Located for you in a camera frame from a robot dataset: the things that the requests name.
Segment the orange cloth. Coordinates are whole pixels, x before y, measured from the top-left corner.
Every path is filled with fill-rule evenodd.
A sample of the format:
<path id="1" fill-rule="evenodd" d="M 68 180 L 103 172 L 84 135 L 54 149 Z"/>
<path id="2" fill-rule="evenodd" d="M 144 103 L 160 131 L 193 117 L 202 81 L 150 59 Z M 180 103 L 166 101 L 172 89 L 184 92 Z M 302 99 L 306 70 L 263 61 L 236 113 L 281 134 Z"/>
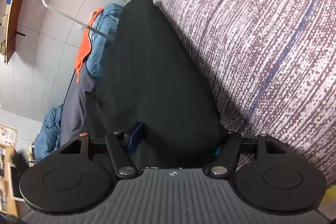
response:
<path id="1" fill-rule="evenodd" d="M 76 82 L 79 83 L 80 70 L 84 65 L 85 58 L 90 54 L 92 50 L 91 39 L 89 38 L 90 30 L 86 28 L 83 32 L 80 47 L 78 48 L 77 55 L 75 57 L 75 72 L 77 75 Z"/>

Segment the black jacket with white lettering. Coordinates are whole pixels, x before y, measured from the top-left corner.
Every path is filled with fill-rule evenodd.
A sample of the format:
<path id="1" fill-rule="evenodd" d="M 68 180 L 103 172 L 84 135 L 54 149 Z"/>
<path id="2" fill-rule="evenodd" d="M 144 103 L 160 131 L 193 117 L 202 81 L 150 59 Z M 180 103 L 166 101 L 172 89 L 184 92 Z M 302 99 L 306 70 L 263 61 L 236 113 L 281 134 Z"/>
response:
<path id="1" fill-rule="evenodd" d="M 131 157 L 137 168 L 201 168 L 224 131 L 207 80 L 152 0 L 123 9 L 103 77 L 86 94 L 85 130 L 94 138 L 144 124 Z"/>

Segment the light blue duvet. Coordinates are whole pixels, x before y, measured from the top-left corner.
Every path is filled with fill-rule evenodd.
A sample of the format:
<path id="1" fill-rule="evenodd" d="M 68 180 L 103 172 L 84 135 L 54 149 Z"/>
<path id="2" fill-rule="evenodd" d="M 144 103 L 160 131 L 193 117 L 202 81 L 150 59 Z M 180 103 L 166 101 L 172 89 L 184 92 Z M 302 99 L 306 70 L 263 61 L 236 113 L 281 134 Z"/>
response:
<path id="1" fill-rule="evenodd" d="M 105 51 L 114 41 L 122 9 L 123 6 L 116 3 L 99 7 L 92 14 L 88 23 L 89 27 L 98 30 L 98 32 L 92 30 L 89 32 L 92 50 L 85 58 L 84 64 L 86 64 L 89 75 L 94 78 L 96 84 L 103 77 Z M 41 130 L 34 140 L 33 163 L 39 162 L 60 147 L 60 121 L 63 105 L 52 108 L 45 115 Z"/>

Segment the grey blanket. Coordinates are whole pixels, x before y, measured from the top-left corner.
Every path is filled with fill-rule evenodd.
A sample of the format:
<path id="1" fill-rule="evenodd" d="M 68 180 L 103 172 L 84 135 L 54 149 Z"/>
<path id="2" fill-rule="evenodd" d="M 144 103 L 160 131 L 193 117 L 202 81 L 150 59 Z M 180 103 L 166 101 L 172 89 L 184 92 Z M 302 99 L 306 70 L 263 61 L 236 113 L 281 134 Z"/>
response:
<path id="1" fill-rule="evenodd" d="M 60 146 L 83 131 L 87 117 L 85 93 L 91 93 L 96 86 L 95 79 L 89 75 L 86 64 L 80 70 L 79 82 L 77 83 L 76 80 L 77 74 L 75 73 L 63 105 L 60 121 Z"/>

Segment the purple white knitted blanket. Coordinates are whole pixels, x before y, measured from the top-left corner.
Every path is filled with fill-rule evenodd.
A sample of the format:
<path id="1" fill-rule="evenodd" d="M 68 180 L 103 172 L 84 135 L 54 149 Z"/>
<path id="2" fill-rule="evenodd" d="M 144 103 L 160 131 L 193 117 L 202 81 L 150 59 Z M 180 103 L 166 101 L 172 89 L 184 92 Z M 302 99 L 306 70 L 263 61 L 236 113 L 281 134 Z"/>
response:
<path id="1" fill-rule="evenodd" d="M 335 0 L 154 0 L 221 124 L 271 135 L 335 184 Z"/>

